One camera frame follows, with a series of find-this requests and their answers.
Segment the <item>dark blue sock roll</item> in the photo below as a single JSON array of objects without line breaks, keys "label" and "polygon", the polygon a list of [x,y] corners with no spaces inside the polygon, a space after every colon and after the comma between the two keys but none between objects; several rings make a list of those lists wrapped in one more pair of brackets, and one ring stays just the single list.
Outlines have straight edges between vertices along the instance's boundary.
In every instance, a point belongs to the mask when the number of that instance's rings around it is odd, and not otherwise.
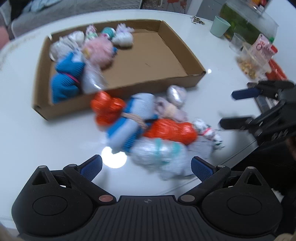
[{"label": "dark blue sock roll", "polygon": [[85,63],[81,60],[81,55],[75,52],[70,52],[56,64],[56,74],[51,79],[53,104],[79,95],[80,78],[84,67]]}]

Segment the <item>pink fluffy pompom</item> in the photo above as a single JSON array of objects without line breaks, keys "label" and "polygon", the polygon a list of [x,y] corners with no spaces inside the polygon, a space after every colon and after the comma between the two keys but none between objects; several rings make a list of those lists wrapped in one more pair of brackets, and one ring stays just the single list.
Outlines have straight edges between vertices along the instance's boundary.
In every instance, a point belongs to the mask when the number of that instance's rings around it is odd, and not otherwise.
[{"label": "pink fluffy pompom", "polygon": [[86,42],[82,47],[82,53],[92,65],[105,69],[112,64],[117,48],[103,36]]}]

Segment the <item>white green-striped sock roll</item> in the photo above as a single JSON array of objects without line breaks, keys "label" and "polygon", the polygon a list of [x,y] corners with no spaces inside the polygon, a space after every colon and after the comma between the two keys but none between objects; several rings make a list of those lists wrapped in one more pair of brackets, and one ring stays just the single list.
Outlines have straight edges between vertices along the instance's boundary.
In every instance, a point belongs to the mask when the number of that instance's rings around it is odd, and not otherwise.
[{"label": "white green-striped sock roll", "polygon": [[49,57],[52,61],[58,62],[66,57],[69,52],[80,49],[84,43],[85,35],[82,31],[75,31],[71,34],[59,37],[59,40],[51,44]]}]

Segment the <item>bubble wrap bundle purple band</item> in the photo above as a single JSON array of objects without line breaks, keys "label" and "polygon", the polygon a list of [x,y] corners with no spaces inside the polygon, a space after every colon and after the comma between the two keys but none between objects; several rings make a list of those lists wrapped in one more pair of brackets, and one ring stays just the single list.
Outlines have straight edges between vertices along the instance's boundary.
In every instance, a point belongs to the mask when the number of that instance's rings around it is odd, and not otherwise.
[{"label": "bubble wrap bundle purple band", "polygon": [[112,43],[121,48],[130,48],[133,46],[134,28],[127,27],[126,24],[120,23],[117,25],[115,35],[112,38]]}]

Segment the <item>white patterned bundle green band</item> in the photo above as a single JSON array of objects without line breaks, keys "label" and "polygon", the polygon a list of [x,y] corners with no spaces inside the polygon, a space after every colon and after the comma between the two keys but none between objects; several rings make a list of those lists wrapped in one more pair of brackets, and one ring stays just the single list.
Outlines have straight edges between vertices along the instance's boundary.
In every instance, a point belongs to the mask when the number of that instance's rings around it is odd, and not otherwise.
[{"label": "white patterned bundle green band", "polygon": [[94,25],[89,25],[86,28],[86,32],[85,32],[85,42],[93,40],[97,37],[98,37],[98,34],[96,32],[96,28],[94,27]]}]

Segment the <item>clear bubble wrap bag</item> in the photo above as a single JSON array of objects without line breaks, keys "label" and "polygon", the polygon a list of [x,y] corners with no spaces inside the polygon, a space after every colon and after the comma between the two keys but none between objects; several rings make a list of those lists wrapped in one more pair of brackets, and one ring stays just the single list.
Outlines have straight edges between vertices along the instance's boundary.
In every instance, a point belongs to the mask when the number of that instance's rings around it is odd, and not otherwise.
[{"label": "clear bubble wrap bag", "polygon": [[97,93],[107,88],[107,81],[98,65],[86,61],[81,77],[81,88],[84,94]]}]

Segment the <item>white teal-banded small bundle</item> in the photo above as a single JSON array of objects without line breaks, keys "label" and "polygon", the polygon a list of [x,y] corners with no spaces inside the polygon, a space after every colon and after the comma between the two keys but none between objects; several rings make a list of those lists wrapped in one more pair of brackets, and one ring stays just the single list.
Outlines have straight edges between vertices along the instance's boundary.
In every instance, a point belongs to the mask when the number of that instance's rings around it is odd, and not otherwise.
[{"label": "white teal-banded small bundle", "polygon": [[100,33],[100,37],[104,37],[106,38],[107,40],[110,40],[112,41],[112,39],[114,38],[116,34],[116,31],[114,28],[111,28],[111,27],[105,27],[101,33]]}]

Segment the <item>black smartphone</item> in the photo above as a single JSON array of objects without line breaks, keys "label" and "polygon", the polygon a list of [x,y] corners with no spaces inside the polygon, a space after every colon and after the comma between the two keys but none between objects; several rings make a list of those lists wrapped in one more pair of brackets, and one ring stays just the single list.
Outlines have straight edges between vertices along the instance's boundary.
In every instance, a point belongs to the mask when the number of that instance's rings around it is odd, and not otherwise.
[{"label": "black smartphone", "polygon": [[[257,84],[258,83],[255,83],[255,82],[248,82],[247,87],[253,88]],[[258,108],[260,109],[261,113],[266,112],[267,110],[273,108],[274,106],[276,106],[278,104],[277,100],[274,100],[274,99],[268,98],[268,97],[264,97],[262,95],[255,97],[255,102],[258,105]]]}]

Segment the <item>grey sock roll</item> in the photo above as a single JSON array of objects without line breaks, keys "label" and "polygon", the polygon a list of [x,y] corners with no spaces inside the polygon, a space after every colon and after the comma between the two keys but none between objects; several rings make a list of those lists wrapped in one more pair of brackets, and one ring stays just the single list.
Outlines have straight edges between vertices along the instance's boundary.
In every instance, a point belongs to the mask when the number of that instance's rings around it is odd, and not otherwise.
[{"label": "grey sock roll", "polygon": [[213,142],[200,136],[196,141],[189,144],[187,148],[189,158],[197,156],[207,161],[213,153]]}]

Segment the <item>plastic container with snacks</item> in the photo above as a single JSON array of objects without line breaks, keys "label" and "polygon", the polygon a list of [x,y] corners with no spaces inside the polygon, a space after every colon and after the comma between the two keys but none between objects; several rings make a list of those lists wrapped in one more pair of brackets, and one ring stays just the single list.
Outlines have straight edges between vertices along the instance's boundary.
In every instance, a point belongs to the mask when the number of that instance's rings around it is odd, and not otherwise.
[{"label": "plastic container with snacks", "polygon": [[236,57],[240,70],[252,81],[266,78],[266,73],[271,73],[271,67],[267,61],[251,53],[252,45],[244,42],[242,50]]}]

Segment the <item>bubble wrap bundle teal band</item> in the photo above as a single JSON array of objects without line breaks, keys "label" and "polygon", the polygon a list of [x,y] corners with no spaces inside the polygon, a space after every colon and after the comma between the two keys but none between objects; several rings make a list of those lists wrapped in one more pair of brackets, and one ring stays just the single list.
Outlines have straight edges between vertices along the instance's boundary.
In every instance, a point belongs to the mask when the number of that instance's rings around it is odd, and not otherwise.
[{"label": "bubble wrap bundle teal band", "polygon": [[130,149],[130,157],[163,180],[191,176],[191,158],[187,147],[161,138],[142,137]]}]

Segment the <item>orange plastic bundle front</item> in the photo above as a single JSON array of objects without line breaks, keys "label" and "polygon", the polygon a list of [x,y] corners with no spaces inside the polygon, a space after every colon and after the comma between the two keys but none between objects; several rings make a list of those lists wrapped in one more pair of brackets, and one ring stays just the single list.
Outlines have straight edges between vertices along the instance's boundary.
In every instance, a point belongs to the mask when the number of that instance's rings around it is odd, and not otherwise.
[{"label": "orange plastic bundle front", "polygon": [[198,138],[197,131],[189,122],[177,123],[170,119],[158,119],[143,134],[147,138],[161,138],[189,145]]}]

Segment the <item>pink snack package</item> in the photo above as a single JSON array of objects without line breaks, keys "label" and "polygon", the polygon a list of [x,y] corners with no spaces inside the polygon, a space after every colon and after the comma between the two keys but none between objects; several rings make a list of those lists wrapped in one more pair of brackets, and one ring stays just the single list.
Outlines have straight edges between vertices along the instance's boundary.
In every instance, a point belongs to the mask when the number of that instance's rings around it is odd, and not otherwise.
[{"label": "pink snack package", "polygon": [[261,58],[269,61],[278,52],[271,40],[273,39],[268,39],[265,35],[259,34],[251,47],[251,53],[258,59]]}]

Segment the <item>clear plastic cup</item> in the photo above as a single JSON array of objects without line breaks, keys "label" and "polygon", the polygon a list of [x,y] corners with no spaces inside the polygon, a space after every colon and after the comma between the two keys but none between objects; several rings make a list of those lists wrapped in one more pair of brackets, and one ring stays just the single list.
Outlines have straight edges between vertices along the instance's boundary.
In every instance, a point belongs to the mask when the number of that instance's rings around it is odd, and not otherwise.
[{"label": "clear plastic cup", "polygon": [[229,47],[231,50],[238,52],[242,49],[244,42],[245,39],[241,35],[239,35],[238,33],[234,33],[230,41]]}]

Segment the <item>silver shiny wrapped bundle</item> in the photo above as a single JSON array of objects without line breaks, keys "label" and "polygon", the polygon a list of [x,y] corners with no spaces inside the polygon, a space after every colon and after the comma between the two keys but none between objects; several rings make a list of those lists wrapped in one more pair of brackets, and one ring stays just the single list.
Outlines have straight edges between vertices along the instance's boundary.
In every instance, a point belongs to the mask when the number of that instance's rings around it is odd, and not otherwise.
[{"label": "silver shiny wrapped bundle", "polygon": [[166,97],[171,104],[181,108],[187,99],[187,90],[178,85],[171,85],[166,91]]}]

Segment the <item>orange plastic bundle near box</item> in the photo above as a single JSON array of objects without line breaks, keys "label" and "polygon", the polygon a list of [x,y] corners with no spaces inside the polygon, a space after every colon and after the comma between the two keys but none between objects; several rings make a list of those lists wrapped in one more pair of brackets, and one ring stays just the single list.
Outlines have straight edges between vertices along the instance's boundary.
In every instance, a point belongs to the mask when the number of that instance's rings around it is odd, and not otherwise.
[{"label": "orange plastic bundle near box", "polygon": [[111,97],[105,91],[99,91],[90,102],[90,107],[96,114],[96,123],[99,126],[109,126],[121,116],[126,103],[120,98]]}]

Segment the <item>mauve cloth roll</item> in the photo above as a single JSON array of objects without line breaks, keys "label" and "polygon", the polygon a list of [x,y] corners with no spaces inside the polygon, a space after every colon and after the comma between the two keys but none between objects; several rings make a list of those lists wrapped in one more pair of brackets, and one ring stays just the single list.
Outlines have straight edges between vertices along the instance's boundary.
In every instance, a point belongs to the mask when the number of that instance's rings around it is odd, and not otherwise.
[{"label": "mauve cloth roll", "polygon": [[154,112],[159,118],[167,118],[177,123],[188,121],[187,113],[162,97],[157,97],[154,102]]}]

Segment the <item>mint green cup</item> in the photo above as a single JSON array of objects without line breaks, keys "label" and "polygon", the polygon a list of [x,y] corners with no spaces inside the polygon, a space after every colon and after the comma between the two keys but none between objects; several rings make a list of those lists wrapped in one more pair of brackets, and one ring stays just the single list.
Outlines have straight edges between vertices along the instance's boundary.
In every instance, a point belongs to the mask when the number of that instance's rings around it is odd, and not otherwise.
[{"label": "mint green cup", "polygon": [[222,37],[225,32],[230,28],[230,24],[219,16],[215,16],[210,33],[216,37]]}]

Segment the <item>glass fish tank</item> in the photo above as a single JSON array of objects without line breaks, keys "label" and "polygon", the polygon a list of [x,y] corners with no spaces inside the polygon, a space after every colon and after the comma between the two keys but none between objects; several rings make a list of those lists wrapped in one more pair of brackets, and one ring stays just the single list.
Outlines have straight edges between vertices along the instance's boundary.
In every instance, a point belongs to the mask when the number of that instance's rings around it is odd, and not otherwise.
[{"label": "glass fish tank", "polygon": [[252,1],[226,1],[222,5],[219,16],[230,24],[224,33],[229,41],[237,33],[249,44],[253,44],[259,34],[265,35],[267,39],[274,42],[278,24]]}]

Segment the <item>blue and white sock roll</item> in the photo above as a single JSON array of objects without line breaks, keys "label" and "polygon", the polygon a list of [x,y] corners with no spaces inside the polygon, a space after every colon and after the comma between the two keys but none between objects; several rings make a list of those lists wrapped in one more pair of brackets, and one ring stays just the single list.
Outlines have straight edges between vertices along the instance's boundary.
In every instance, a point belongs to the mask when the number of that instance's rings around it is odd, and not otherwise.
[{"label": "blue and white sock roll", "polygon": [[128,153],[136,139],[158,119],[154,101],[155,96],[150,93],[132,95],[119,119],[107,129],[107,146]]}]

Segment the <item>shallow cardboard box tray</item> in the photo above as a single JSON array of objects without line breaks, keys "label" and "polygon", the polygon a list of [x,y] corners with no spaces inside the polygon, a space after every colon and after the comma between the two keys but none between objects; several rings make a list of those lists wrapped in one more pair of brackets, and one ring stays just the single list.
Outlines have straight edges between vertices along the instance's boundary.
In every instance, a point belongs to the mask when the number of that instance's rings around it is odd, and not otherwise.
[{"label": "shallow cardboard box tray", "polygon": [[[125,20],[134,28],[133,46],[120,49],[112,65],[103,70],[106,92],[112,97],[127,99],[139,93],[164,92],[170,85],[195,87],[206,70],[180,36],[160,20]],[[92,94],[53,104],[51,78],[56,73],[49,57],[50,45],[74,31],[84,31],[86,25],[52,33],[46,37],[39,54],[35,74],[32,108],[46,120],[75,113],[90,107]]]}]

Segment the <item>grey sofa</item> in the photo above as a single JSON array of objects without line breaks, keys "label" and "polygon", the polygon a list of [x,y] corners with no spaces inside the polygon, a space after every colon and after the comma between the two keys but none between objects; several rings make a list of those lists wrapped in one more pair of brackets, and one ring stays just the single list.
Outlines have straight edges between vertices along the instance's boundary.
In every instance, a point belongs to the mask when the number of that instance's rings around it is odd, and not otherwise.
[{"label": "grey sofa", "polygon": [[39,12],[20,12],[12,19],[13,7],[10,1],[1,4],[1,27],[4,27],[10,39],[19,37],[51,22],[71,16],[118,9],[139,9],[141,1],[60,1]]}]

